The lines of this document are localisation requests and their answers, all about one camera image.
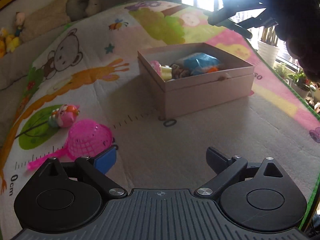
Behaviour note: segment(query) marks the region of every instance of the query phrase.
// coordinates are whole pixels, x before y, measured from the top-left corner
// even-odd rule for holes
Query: play mat
[[[171,121],[160,121],[139,76],[137,50],[207,42],[255,66],[252,93]],[[307,200],[320,172],[319,116],[239,34],[208,25],[203,11],[166,1],[119,5],[66,30],[32,64],[21,105],[0,154],[0,226],[5,240],[21,227],[13,202],[32,172],[28,162],[61,148],[68,129],[49,128],[51,111],[80,105],[113,133],[117,162],[107,175],[130,190],[191,188],[215,176],[213,146],[250,162],[274,157]]]

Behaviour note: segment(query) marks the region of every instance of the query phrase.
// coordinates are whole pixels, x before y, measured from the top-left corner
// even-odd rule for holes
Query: open box
[[[221,71],[165,82],[150,65],[157,60],[171,65],[177,59],[203,52],[219,59]],[[206,43],[170,45],[138,51],[140,74],[149,85],[161,117],[192,113],[250,94],[254,67],[248,62]]]

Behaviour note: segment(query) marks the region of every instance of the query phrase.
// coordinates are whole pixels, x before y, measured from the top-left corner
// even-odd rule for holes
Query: metal screw
[[[197,192],[198,192],[198,194],[200,194],[202,196],[209,196],[213,193],[212,189],[207,188],[207,187],[198,188]]]
[[[124,194],[124,189],[123,188],[112,188],[111,190],[109,190],[109,193],[113,196],[121,196]]]

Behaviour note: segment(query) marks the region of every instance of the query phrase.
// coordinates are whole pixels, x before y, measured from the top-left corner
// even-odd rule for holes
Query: purple butterfly print
[[[310,130],[309,134],[315,142],[320,143],[320,127],[315,130]]]
[[[125,7],[125,9],[128,9],[129,11],[137,11],[140,7],[158,7],[161,5],[161,2],[158,1],[143,1],[138,2],[134,5],[130,5]]]

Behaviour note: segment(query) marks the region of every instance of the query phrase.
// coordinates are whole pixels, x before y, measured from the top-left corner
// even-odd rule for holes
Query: black gripper pad
[[[192,196],[187,189],[134,189],[108,202],[102,214],[83,228],[63,234],[23,230],[16,240],[204,240],[308,239],[297,229],[275,234],[255,233],[227,220],[212,200]]]

